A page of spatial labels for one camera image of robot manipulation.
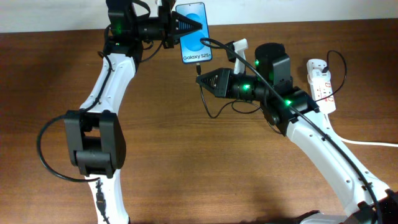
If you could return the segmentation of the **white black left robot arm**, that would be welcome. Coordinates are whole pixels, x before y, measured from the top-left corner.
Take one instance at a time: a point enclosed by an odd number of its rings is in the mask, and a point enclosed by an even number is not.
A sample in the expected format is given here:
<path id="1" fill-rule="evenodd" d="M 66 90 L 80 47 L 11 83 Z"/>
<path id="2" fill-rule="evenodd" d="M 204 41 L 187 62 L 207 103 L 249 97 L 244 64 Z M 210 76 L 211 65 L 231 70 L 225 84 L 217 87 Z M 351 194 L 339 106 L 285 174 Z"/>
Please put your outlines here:
<path id="1" fill-rule="evenodd" d="M 143 1 L 106 0 L 110 25 L 104 32 L 101 73 L 80 109 L 64 120 L 70 160 L 90 186 L 98 223 L 130 223 L 121 191 L 126 142 L 118 120 L 127 86 L 143 62 L 143 44 L 159 40 L 165 49 L 202 24 L 173 11 L 174 1 L 161 1 L 158 16 L 137 15 Z"/>

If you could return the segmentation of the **blue Galaxy smartphone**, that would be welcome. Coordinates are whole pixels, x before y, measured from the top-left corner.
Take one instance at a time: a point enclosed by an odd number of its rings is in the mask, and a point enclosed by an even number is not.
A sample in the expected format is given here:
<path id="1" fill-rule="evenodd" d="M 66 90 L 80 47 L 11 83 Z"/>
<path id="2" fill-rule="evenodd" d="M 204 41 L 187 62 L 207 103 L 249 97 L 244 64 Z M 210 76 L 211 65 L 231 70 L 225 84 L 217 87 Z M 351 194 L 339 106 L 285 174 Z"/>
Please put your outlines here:
<path id="1" fill-rule="evenodd" d="M 200 30 L 180 39 L 182 62 L 189 64 L 210 61 L 212 59 L 211 49 L 200 42 L 200 39 L 210 37 L 204 3 L 180 4 L 176 6 L 175 10 L 202 25 Z"/>

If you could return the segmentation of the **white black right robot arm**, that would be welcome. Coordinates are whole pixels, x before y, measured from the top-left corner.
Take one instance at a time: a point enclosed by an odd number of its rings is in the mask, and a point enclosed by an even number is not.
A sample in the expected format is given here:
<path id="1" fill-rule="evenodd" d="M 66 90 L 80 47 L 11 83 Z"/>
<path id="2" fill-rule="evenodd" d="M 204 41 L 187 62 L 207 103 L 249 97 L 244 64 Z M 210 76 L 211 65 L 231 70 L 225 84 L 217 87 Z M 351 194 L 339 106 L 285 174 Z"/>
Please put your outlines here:
<path id="1" fill-rule="evenodd" d="M 339 198 L 343 216 L 313 210 L 285 223 L 397 223 L 397 192 L 367 169 L 324 122 L 313 98 L 293 85 L 290 59 L 282 44 L 266 43 L 255 50 L 255 64 L 240 56 L 232 43 L 201 42 L 224 49 L 230 61 L 253 71 L 234 73 L 219 68 L 197 76 L 197 83 L 218 98 L 258 101 L 267 122 L 297 145 L 315 164 Z"/>

